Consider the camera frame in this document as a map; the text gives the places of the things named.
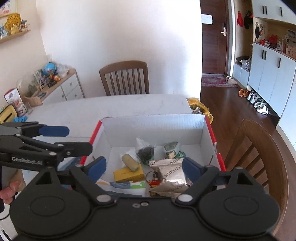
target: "foil package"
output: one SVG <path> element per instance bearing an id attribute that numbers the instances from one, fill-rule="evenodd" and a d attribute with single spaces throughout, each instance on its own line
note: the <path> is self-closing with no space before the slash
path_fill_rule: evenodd
<path id="1" fill-rule="evenodd" d="M 151 196 L 169 196 L 176 198 L 187 188 L 187 182 L 182 170 L 183 158 L 154 160 L 149 162 L 149 166 L 157 174 L 159 184 L 150 188 Z"/>

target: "keychain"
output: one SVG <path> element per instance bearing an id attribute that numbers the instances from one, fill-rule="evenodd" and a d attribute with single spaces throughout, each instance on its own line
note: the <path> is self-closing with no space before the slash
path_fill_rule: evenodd
<path id="1" fill-rule="evenodd" d="M 152 179 L 151 181 L 148 181 L 148 180 L 147 180 L 147 176 L 148 176 L 149 173 L 153 173 L 153 179 Z M 159 181 L 158 178 L 156 177 L 156 173 L 155 173 L 155 172 L 148 172 L 148 173 L 146 174 L 145 180 L 146 180 L 146 182 L 148 182 L 148 184 L 149 184 L 151 187 L 153 187 L 153 188 L 156 187 L 156 186 L 158 186 L 158 185 L 160 184 L 160 181 Z"/>

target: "yellow tissue box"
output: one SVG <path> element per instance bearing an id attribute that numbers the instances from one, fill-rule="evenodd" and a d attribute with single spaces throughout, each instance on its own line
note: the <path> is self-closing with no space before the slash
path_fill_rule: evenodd
<path id="1" fill-rule="evenodd" d="M 125 181 L 138 182 L 145 179 L 141 164 L 139 164 L 139 168 L 135 172 L 133 172 L 128 167 L 125 167 L 113 172 L 113 174 L 114 174 L 114 180 L 117 183 L 125 182 Z"/>

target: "doormat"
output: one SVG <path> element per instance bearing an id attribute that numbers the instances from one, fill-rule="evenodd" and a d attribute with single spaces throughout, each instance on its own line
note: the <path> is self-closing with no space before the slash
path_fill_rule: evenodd
<path id="1" fill-rule="evenodd" d="M 202 86 L 205 87 L 229 87 L 237 88 L 237 85 L 226 83 L 226 76 L 220 74 L 203 74 L 202 75 Z"/>

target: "white table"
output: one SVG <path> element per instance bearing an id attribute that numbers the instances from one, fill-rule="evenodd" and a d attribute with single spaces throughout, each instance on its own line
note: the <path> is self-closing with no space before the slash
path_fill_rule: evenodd
<path id="1" fill-rule="evenodd" d="M 191 109 L 185 97 L 180 95 L 123 95 L 79 99 L 33 108 L 27 121 L 38 121 L 51 126 L 67 126 L 70 134 L 66 138 L 40 137 L 51 143 L 66 141 L 88 141 L 98 121 L 104 117 L 189 114 Z M 24 178 L 27 182 L 32 175 Z M 8 214 L 6 209 L 1 217 Z M 0 226 L 13 239 L 17 233 L 10 217 L 0 221 Z"/>

